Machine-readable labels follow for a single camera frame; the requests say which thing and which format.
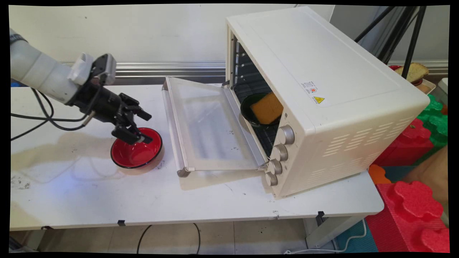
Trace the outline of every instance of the white table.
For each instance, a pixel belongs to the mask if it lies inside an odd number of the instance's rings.
[[[323,211],[338,218],[308,236],[320,245],[383,209],[367,172],[283,199],[273,197],[262,172],[192,172],[179,178],[161,87],[108,86],[139,100],[153,116],[148,122],[135,118],[139,127],[153,128],[163,139],[162,153],[145,169],[116,166],[110,158],[114,126],[95,119],[74,132],[46,123],[11,142],[10,230],[118,226],[120,220],[143,225],[315,218]],[[82,116],[77,107],[51,101],[55,118]],[[43,116],[29,88],[11,88],[11,112]],[[12,117],[11,136],[39,123]]]

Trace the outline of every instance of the oven door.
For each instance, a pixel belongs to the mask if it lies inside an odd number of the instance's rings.
[[[162,95],[179,177],[264,164],[230,90],[166,77]]]

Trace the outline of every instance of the oven knob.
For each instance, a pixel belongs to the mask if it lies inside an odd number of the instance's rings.
[[[295,135],[290,125],[284,125],[277,130],[277,136],[282,144],[292,144],[295,141]]]
[[[272,159],[268,163],[268,173],[280,175],[282,174],[282,165],[278,160]]]
[[[269,186],[275,186],[277,185],[277,177],[276,175],[271,174],[270,172],[264,174],[266,178],[266,182],[268,183]]]
[[[282,144],[274,146],[271,155],[279,161],[286,161],[288,159],[287,148]]]

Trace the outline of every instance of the black bowl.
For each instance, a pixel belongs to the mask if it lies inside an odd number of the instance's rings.
[[[241,103],[241,114],[249,122],[249,124],[251,124],[253,127],[273,126],[273,125],[277,125],[280,121],[280,116],[279,116],[272,123],[269,123],[269,124],[260,123],[257,117],[255,116],[255,114],[253,113],[252,109],[250,108],[252,104],[257,103],[258,101],[260,101],[260,99],[262,99],[266,95],[267,93],[252,94],[252,95],[247,96]]]

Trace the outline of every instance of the toaster oven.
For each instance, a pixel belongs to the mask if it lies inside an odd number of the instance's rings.
[[[276,196],[365,171],[429,98],[308,7],[227,18],[222,86],[166,78],[179,177],[260,170]],[[278,125],[252,127],[241,102],[273,92]]]

